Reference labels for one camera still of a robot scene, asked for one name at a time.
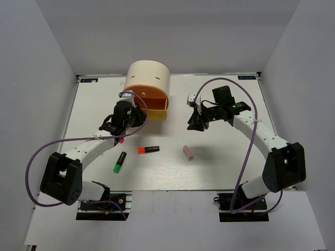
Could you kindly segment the yellow drawer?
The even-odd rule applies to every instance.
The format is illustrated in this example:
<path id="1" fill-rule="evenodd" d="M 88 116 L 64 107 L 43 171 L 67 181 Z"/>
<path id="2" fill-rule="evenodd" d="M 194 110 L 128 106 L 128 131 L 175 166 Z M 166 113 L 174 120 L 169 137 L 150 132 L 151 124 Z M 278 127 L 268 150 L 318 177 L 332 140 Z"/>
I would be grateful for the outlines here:
<path id="1" fill-rule="evenodd" d="M 167 98 L 141 98 L 147 105 L 149 120 L 165 121 L 169 100 Z"/>

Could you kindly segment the orange drawer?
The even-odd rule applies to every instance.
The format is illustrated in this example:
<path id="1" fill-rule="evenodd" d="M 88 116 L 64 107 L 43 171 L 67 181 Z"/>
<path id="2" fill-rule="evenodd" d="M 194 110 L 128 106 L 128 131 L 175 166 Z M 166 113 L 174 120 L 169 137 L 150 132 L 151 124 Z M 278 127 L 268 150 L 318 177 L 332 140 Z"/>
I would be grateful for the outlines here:
<path id="1" fill-rule="evenodd" d="M 168 95 L 162 89 L 150 85 L 131 85 L 124 87 L 124 91 L 132 90 L 134 93 L 144 98 L 168 99 Z"/>

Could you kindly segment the orange highlighter marker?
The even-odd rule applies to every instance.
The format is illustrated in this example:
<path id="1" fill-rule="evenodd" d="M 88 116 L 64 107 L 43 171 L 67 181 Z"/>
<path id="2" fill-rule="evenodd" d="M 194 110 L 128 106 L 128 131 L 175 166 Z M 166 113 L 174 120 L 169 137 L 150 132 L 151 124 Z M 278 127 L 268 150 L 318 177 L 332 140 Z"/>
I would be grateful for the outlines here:
<path id="1" fill-rule="evenodd" d="M 154 153 L 154 152 L 159 152 L 159 151 L 160 151 L 159 146 L 148 146 L 148 147 L 138 148 L 138 154 L 147 154 L 147 153 Z"/>

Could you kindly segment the green highlighter marker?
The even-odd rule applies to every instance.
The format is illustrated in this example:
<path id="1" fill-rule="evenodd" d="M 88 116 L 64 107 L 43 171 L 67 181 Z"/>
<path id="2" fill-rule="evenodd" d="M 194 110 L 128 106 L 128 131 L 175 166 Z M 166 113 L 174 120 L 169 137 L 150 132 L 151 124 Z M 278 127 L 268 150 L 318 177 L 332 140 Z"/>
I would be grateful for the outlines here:
<path id="1" fill-rule="evenodd" d="M 119 156 L 119 158 L 118 158 L 118 160 L 117 160 L 117 162 L 114 166 L 114 169 L 113 169 L 114 173 L 118 174 L 120 172 L 126 156 L 127 156 L 126 152 L 121 152 L 121 154 L 120 154 L 120 156 Z"/>

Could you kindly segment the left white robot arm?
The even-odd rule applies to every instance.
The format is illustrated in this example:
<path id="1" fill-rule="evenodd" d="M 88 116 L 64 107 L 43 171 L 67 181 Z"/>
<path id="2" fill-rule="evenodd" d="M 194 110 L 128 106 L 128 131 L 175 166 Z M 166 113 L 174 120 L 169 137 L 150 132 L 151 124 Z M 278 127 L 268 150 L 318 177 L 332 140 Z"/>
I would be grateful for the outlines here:
<path id="1" fill-rule="evenodd" d="M 83 171 L 106 151 L 115 147 L 130 128 L 140 128 L 146 121 L 146 114 L 134 101 L 120 100 L 99 127 L 91 140 L 63 154 L 50 155 L 40 191 L 70 206 L 76 201 L 93 201 L 100 209 L 110 204 L 109 188 L 94 181 L 84 181 Z"/>

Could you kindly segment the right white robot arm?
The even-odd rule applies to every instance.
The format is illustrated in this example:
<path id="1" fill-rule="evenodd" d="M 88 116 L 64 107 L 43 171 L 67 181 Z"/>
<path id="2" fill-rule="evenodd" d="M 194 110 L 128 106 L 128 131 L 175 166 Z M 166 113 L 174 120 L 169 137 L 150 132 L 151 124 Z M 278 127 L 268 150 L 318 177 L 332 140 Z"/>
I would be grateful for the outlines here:
<path id="1" fill-rule="evenodd" d="M 215 88 L 212 93 L 215 99 L 212 107 L 204 106 L 199 95 L 188 95 L 187 104 L 194 109 L 188 130 L 205 131 L 210 122 L 226 121 L 252 140 L 265 158 L 262 174 L 239 186 L 236 201 L 240 207 L 247 209 L 256 197 L 279 192 L 306 179 L 301 144 L 287 142 L 257 120 L 246 103 L 235 101 L 229 86 Z"/>

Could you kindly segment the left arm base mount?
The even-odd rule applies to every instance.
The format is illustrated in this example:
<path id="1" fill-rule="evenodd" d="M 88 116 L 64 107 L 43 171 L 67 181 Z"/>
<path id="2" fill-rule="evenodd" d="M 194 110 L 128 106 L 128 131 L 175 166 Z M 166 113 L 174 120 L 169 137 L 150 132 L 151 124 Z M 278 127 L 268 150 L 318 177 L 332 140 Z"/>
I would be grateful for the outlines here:
<path id="1" fill-rule="evenodd" d="M 76 220 L 78 221 L 125 221 L 132 204 L 132 192 L 112 191 L 106 202 L 80 202 Z"/>

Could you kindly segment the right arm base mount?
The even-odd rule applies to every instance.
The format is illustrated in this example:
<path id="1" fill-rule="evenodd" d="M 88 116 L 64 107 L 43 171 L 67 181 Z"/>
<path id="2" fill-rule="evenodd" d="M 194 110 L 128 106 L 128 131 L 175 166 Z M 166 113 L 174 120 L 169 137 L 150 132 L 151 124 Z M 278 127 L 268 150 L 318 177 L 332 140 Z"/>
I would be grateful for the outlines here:
<path id="1" fill-rule="evenodd" d="M 220 222 L 267 222 L 269 216 L 267 204 L 264 198 L 253 205 L 239 211 L 236 214 L 231 214 L 230 205 L 233 193 L 223 192 L 218 193 L 214 198 L 214 203 L 218 206 Z"/>

